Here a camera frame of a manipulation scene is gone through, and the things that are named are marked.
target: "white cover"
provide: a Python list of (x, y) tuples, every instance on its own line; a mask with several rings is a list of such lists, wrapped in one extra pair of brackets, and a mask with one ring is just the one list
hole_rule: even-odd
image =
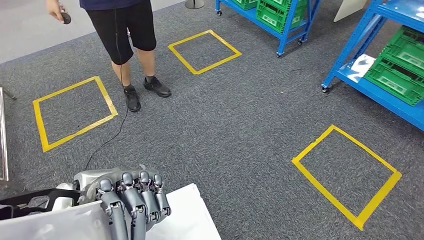
[[(194, 183), (166, 196), (172, 214), (155, 225), (146, 240), (221, 240)], [(3, 220), (0, 233), (0, 240), (111, 240), (99, 201)]]

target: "black sneaker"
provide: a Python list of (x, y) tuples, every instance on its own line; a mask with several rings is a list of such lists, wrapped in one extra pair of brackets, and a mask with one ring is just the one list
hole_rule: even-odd
[(151, 82), (147, 82), (147, 78), (144, 78), (143, 85), (147, 90), (155, 92), (159, 97), (167, 98), (171, 96), (171, 90), (162, 85), (155, 76), (151, 79)]
[(140, 104), (136, 89), (132, 85), (129, 85), (125, 87), (123, 92), (125, 93), (125, 103), (128, 107), (128, 110), (133, 113), (138, 112), (142, 106)]

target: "yellow tape square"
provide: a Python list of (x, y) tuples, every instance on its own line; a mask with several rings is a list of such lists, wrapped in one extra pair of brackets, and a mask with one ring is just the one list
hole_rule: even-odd
[[(66, 137), (63, 137), (63, 138), (61, 138), (61, 139), (59, 139), (59, 140), (57, 140), (57, 141), (55, 141), (53, 143), (49, 143), (49, 140), (47, 139), (46, 129), (45, 129), (44, 123), (43, 123), (43, 118), (41, 116), (40, 102), (42, 102), (44, 100), (47, 100), (47, 99), (50, 99), (50, 98), (52, 98), (54, 96), (57, 96), (59, 94), (62, 94), (64, 92), (66, 92), (66, 91), (72, 90), (72, 89), (74, 89), (76, 87), (79, 87), (81, 85), (84, 85), (86, 83), (89, 83), (91, 81), (95, 81), (97, 83), (97, 86), (100, 89), (100, 92), (101, 92), (101, 94), (102, 94), (104, 100), (106, 101), (106, 104), (107, 104), (107, 106), (108, 106), (108, 108), (110, 110), (110, 115), (109, 116), (106, 116), (106, 117), (104, 117), (104, 118), (102, 118), (102, 119), (100, 119), (100, 120), (98, 120), (98, 121), (96, 121), (96, 122), (94, 122), (94, 123), (92, 123), (92, 124), (84, 127), (84, 128), (82, 128), (80, 130), (78, 130), (77, 132), (72, 133), (71, 135), (68, 135)], [(51, 150), (51, 149), (53, 149), (53, 148), (61, 145), (61, 144), (66, 143), (67, 141), (75, 138), (76, 136), (81, 135), (81, 134), (87, 132), (88, 130), (93, 129), (93, 128), (95, 128), (95, 127), (97, 127), (97, 126), (99, 126), (99, 125), (101, 125), (101, 124), (103, 124), (103, 123), (105, 123), (105, 122), (113, 119), (115, 116), (118, 115), (118, 112), (115, 109), (114, 104), (112, 103), (112, 100), (109, 97), (109, 94), (106, 91), (105, 86), (103, 85), (102, 81), (100, 80), (100, 77), (98, 77), (98, 76), (94, 76), (94, 77), (91, 77), (91, 78), (86, 79), (84, 81), (80, 81), (80, 82), (78, 82), (78, 83), (76, 83), (74, 85), (65, 87), (65, 88), (63, 88), (63, 89), (61, 89), (59, 91), (55, 91), (55, 92), (53, 92), (53, 93), (51, 93), (49, 95), (46, 95), (46, 96), (43, 96), (41, 98), (35, 99), (34, 101), (32, 101), (32, 105), (34, 106), (35, 121), (37, 123), (37, 127), (38, 127), (38, 132), (39, 132), (39, 135), (40, 135), (41, 147), (42, 147), (43, 153), (45, 153), (45, 152), (47, 152), (47, 151), (49, 151), (49, 150)]]
[[(350, 141), (354, 142), (356, 145), (364, 149), (368, 154), (377, 159), (380, 163), (386, 166), (390, 171), (392, 171), (392, 175), (388, 178), (388, 180), (383, 184), (383, 186), (378, 190), (378, 192), (371, 198), (365, 208), (360, 212), (358, 216), (353, 215), (343, 204), (341, 204), (318, 180), (312, 176), (312, 174), (301, 164), (300, 160), (306, 156), (317, 144), (319, 144), (324, 138), (326, 138), (333, 130), (342, 134)], [(314, 187), (316, 187), (322, 195), (324, 195), (347, 219), (349, 219), (358, 229), (361, 231), (364, 230), (364, 224), (377, 208), (377, 206), (383, 201), (386, 195), (392, 190), (392, 188), (396, 185), (399, 179), (402, 177), (402, 174), (398, 172), (394, 167), (392, 167), (388, 162), (383, 160), (380, 156), (374, 153), (371, 149), (360, 143), (358, 140), (347, 134), (345, 131), (340, 128), (331, 125), (324, 133), (319, 136), (314, 142), (312, 142), (309, 146), (307, 146), (299, 155), (293, 158), (291, 161), (299, 171), (312, 183)]]
[[(194, 69), (194, 67), (192, 66), (192, 65), (190, 65), (190, 63), (188, 63), (185, 59), (184, 59), (184, 57), (183, 56), (181, 56), (181, 54), (175, 49), (175, 46), (177, 46), (177, 45), (179, 45), (179, 44), (182, 44), (182, 43), (185, 43), (185, 42), (187, 42), (187, 41), (190, 41), (190, 40), (193, 40), (193, 39), (195, 39), (195, 38), (198, 38), (198, 37), (200, 37), (200, 36), (203, 36), (203, 35), (205, 35), (205, 34), (211, 34), (212, 36), (214, 36), (216, 39), (218, 39), (222, 44), (224, 44), (227, 48), (229, 48), (229, 49), (231, 49), (233, 52), (234, 52), (234, 55), (231, 55), (231, 56), (229, 56), (229, 57), (227, 57), (227, 58), (224, 58), (224, 59), (222, 59), (222, 60), (220, 60), (220, 61), (218, 61), (218, 62), (216, 62), (216, 63), (214, 63), (214, 64), (212, 64), (212, 65), (209, 65), (209, 66), (207, 66), (207, 67), (204, 67), (204, 68), (202, 68), (202, 69), (200, 69), (200, 70), (196, 70), (196, 69)], [(173, 54), (175, 54), (175, 56), (182, 62), (182, 64), (184, 64), (184, 66), (186, 66), (187, 68), (188, 68), (188, 70), (190, 70), (190, 72), (192, 72), (194, 75), (198, 75), (198, 74), (202, 74), (202, 73), (204, 73), (204, 72), (206, 72), (206, 71), (208, 71), (208, 70), (211, 70), (211, 69), (213, 69), (213, 68), (215, 68), (215, 67), (217, 67), (217, 66), (219, 66), (219, 65), (221, 65), (221, 64), (223, 64), (223, 63), (226, 63), (226, 62), (228, 62), (228, 61), (230, 61), (230, 60), (232, 60), (232, 59), (235, 59), (235, 58), (237, 58), (238, 56), (240, 56), (240, 55), (242, 55), (242, 53), (241, 52), (239, 52), (236, 48), (234, 48), (233, 46), (231, 46), (228, 42), (226, 42), (224, 39), (222, 39), (220, 36), (218, 36), (214, 31), (212, 31), (212, 30), (207, 30), (207, 31), (204, 31), (204, 32), (201, 32), (201, 33), (198, 33), (198, 34), (196, 34), (196, 35), (193, 35), (193, 36), (190, 36), (190, 37), (187, 37), (187, 38), (184, 38), (183, 40), (180, 40), (180, 41), (177, 41), (177, 42), (174, 42), (174, 43), (171, 43), (170, 45), (168, 45), (168, 48), (171, 50), (171, 52), (173, 52)]]

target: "navy shirt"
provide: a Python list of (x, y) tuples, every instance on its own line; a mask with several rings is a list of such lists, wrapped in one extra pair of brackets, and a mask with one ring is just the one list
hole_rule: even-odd
[(143, 0), (79, 0), (79, 5), (85, 10), (110, 10), (126, 8), (141, 1)]

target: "black sock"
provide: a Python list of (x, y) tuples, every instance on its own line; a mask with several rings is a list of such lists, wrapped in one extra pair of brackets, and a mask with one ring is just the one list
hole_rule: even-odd
[(155, 75), (153, 75), (153, 76), (146, 76), (146, 81), (148, 82), (148, 83), (151, 83), (152, 82), (152, 79), (155, 77)]
[(133, 92), (133, 91), (135, 91), (136, 89), (134, 88), (134, 86), (133, 85), (128, 85), (128, 86), (124, 86), (123, 87), (123, 89), (124, 89), (124, 91), (125, 92)]

